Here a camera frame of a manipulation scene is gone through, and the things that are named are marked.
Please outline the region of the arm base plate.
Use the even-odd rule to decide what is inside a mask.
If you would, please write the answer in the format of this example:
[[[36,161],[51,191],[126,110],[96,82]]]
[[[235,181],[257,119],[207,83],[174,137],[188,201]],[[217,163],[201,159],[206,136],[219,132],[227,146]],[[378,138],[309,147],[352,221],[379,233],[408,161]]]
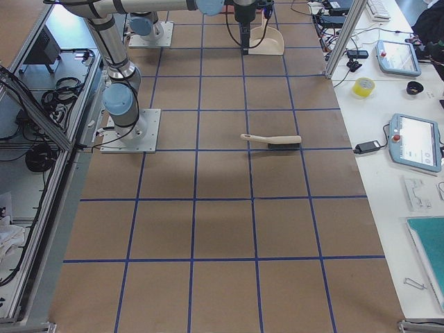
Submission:
[[[156,49],[170,47],[173,35],[173,22],[148,24],[146,22],[130,22],[132,35],[128,46],[132,49]]]
[[[139,120],[129,134],[124,136],[131,127],[115,127],[111,116],[108,117],[107,130],[104,134],[104,144],[100,146],[102,153],[154,153],[157,148],[157,138],[160,127],[161,109],[141,109]]]

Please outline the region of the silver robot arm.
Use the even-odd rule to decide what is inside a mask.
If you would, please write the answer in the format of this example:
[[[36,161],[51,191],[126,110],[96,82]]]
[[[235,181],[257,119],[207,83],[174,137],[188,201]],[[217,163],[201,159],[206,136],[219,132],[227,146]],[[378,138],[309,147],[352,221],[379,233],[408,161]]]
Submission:
[[[107,64],[108,76],[121,81],[130,78],[135,65],[129,61],[121,33],[117,30],[113,14],[148,13],[172,10],[199,10],[213,16],[224,5],[234,7],[234,18],[241,28],[241,48],[247,51],[250,39],[250,23],[256,17],[258,1],[187,1],[187,0],[133,0],[133,1],[45,1],[45,4],[63,6],[70,13],[82,17]]]
[[[136,35],[148,41],[156,41],[164,35],[164,29],[156,11],[132,12],[130,14],[130,28]]]

